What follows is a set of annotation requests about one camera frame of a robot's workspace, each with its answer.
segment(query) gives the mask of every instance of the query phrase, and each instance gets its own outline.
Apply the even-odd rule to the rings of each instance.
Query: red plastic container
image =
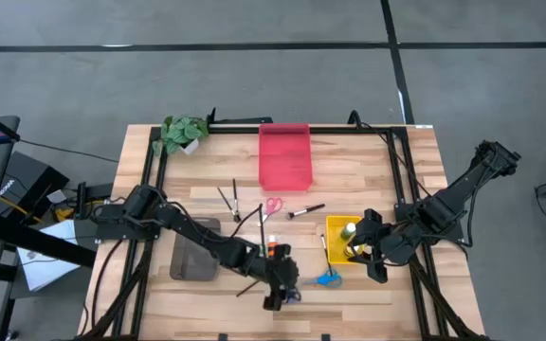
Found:
[[[264,190],[308,190],[313,183],[307,124],[261,124],[259,183]]]

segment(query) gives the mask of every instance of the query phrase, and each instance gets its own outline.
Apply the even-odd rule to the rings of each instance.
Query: blue object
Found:
[[[305,284],[318,284],[328,288],[337,288],[342,284],[342,277],[338,274],[337,270],[331,269],[318,278],[307,280]]]

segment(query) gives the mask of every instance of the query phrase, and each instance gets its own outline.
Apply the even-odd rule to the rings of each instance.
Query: white pot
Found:
[[[199,140],[197,138],[195,138],[193,141],[191,141],[190,144],[187,145],[187,148],[182,148],[182,146],[180,146],[180,149],[186,154],[186,155],[191,155],[193,152],[195,152],[195,150],[197,149],[197,147],[199,147]]]

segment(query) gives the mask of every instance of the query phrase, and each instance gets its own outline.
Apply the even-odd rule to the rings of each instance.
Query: yellow bin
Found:
[[[347,260],[345,247],[347,247],[347,242],[349,241],[340,238],[340,231],[342,231],[346,224],[357,224],[361,219],[362,217],[359,216],[326,217],[326,244],[328,246],[328,260],[330,260],[331,264],[354,264]]]

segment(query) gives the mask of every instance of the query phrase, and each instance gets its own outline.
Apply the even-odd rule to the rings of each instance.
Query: concrete floor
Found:
[[[546,2],[394,0],[400,42],[546,41]],[[376,0],[0,0],[0,45],[386,41]],[[522,156],[516,175],[479,195],[469,267],[486,332],[546,340],[546,49],[404,50],[418,124],[436,128],[446,174],[483,139]],[[0,115],[20,135],[116,157],[125,127],[173,114],[272,116],[276,122],[402,123],[388,50],[0,53]],[[75,181],[116,166],[20,144]],[[17,302],[24,340],[72,337],[88,276],[63,294]]]

